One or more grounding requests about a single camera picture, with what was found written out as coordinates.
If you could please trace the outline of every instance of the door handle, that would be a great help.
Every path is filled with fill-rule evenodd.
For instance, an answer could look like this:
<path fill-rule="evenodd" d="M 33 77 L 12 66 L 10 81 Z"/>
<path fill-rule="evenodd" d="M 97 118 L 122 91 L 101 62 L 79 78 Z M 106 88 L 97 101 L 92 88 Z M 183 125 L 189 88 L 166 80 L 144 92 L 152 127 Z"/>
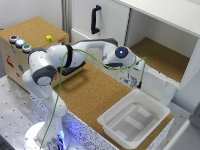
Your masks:
<path fill-rule="evenodd" d="M 96 5 L 96 8 L 94 8 L 92 10 L 92 23 L 91 23 L 91 31 L 92 31 L 92 34 L 96 34 L 98 33 L 100 30 L 98 28 L 96 28 L 96 12 L 98 10 L 101 10 L 101 7 Z"/>

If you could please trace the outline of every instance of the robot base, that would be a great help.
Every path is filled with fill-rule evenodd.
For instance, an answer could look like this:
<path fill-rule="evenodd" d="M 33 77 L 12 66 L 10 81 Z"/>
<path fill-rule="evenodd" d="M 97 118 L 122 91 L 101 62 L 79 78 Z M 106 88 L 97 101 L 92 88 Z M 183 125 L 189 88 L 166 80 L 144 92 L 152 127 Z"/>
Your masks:
<path fill-rule="evenodd" d="M 38 132 L 44 125 L 44 122 L 40 122 L 32 126 L 25 134 L 24 138 L 24 150 L 40 150 L 40 146 L 35 141 L 35 137 Z M 70 138 L 68 138 L 67 142 L 65 140 L 65 144 L 69 145 Z M 48 146 L 41 148 L 41 150 L 49 150 Z"/>

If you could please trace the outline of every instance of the wire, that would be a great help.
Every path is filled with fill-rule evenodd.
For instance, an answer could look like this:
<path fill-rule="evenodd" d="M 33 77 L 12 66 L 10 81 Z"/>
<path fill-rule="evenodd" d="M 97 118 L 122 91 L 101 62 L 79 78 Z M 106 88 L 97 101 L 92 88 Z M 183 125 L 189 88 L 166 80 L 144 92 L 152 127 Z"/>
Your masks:
<path fill-rule="evenodd" d="M 110 68 L 110 69 L 114 69 L 114 70 L 121 70 L 121 69 L 130 68 L 131 66 L 133 66 L 133 65 L 139 63 L 140 61 L 144 60 L 144 61 L 145 61 L 145 64 L 144 64 L 144 66 L 143 66 L 143 71 L 142 71 L 141 80 L 140 80 L 140 82 L 142 82 L 143 74 L 144 74 L 144 68 L 145 68 L 145 65 L 146 65 L 146 57 L 144 57 L 144 58 L 142 58 L 142 59 L 136 61 L 136 62 L 133 63 L 132 65 L 129 65 L 129 66 L 126 66 L 126 67 L 121 67 L 121 68 L 114 68 L 114 67 L 109 67 L 109 66 L 103 64 L 103 63 L 100 62 L 97 58 L 95 58 L 95 57 L 92 56 L 90 53 L 88 53 L 88 52 L 86 52 L 86 51 L 84 51 L 84 50 L 80 50 L 80 49 L 74 49 L 74 50 L 75 50 L 75 51 L 84 52 L 84 53 L 86 53 L 87 55 L 89 55 L 90 57 L 92 57 L 94 60 L 96 60 L 98 63 L 100 63 L 101 65 L 103 65 L 104 67 Z M 55 115 L 56 106 L 57 106 L 58 98 L 59 98 L 59 96 L 60 96 L 60 91 L 61 91 L 61 84 L 62 84 L 61 81 L 62 81 L 63 62 L 64 62 L 65 57 L 66 57 L 67 54 L 68 54 L 68 52 L 66 52 L 66 53 L 63 55 L 63 58 L 62 58 L 61 69 L 60 69 L 60 82 L 59 82 L 58 95 L 57 95 L 57 98 L 56 98 L 56 103 L 55 103 L 55 106 L 54 106 L 53 114 L 52 114 L 50 123 L 49 123 L 49 125 L 48 125 L 48 127 L 47 127 L 47 130 L 46 130 L 46 132 L 45 132 L 45 135 L 44 135 L 44 137 L 43 137 L 43 140 L 42 140 L 40 149 L 42 148 L 42 145 L 43 145 L 43 143 L 44 143 L 44 140 L 45 140 L 45 138 L 46 138 L 46 135 L 47 135 L 47 133 L 48 133 L 48 131 L 49 131 L 49 128 L 50 128 L 50 126 L 51 126 L 51 123 L 52 123 L 53 118 L 54 118 L 54 115 Z"/>

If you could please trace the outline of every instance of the white robotic arm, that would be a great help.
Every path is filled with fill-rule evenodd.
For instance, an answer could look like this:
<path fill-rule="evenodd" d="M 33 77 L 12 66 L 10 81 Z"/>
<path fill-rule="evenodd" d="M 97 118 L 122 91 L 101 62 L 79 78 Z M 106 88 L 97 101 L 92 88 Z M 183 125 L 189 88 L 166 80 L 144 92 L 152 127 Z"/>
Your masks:
<path fill-rule="evenodd" d="M 51 46 L 47 51 L 45 51 L 43 48 L 33 49 L 29 54 L 30 69 L 23 74 L 23 81 L 29 92 L 37 99 L 43 100 L 44 105 L 48 109 L 48 115 L 46 116 L 45 124 L 35 138 L 35 140 L 38 142 L 38 146 L 40 146 L 43 140 L 52 117 L 54 105 L 56 103 L 57 94 L 50 86 L 50 83 L 57 72 L 56 69 L 61 66 L 62 58 L 66 52 L 68 52 L 68 54 L 64 58 L 63 67 L 78 67 L 84 61 L 85 53 L 73 49 L 87 51 L 87 49 L 90 48 L 102 49 L 102 61 L 109 67 L 120 68 L 122 66 L 129 66 L 140 59 L 127 47 L 118 47 L 117 41 L 112 38 L 80 41 L 72 47 L 69 45 Z M 138 64 L 132 67 L 137 70 L 142 70 L 143 65 L 144 61 L 140 61 Z M 47 143 L 49 141 L 52 141 L 55 136 L 63 131 L 62 116 L 66 113 L 66 111 L 67 106 L 59 97 L 54 119 L 43 143 L 44 149 L 48 148 Z"/>

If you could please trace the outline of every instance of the wooden box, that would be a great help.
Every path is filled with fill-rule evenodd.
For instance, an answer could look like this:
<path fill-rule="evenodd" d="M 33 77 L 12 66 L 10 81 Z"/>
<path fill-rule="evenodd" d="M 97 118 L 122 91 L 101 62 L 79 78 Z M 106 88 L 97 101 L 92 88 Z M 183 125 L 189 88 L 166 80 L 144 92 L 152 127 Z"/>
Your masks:
<path fill-rule="evenodd" d="M 22 49 L 18 49 L 15 45 L 10 44 L 9 37 L 12 35 L 17 35 L 20 39 L 24 39 L 26 44 L 32 46 L 32 49 L 43 47 L 47 50 L 53 45 L 69 43 L 69 35 L 66 32 L 40 17 L 32 18 L 0 31 L 0 50 L 6 74 L 24 89 L 26 89 L 26 87 L 22 81 L 22 75 L 29 69 L 28 54 L 23 53 Z M 47 35 L 52 36 L 52 42 L 46 41 Z M 66 80 L 81 69 L 82 67 L 68 76 L 63 76 L 62 80 Z M 57 72 L 51 85 L 55 87 L 58 83 L 59 73 Z"/>

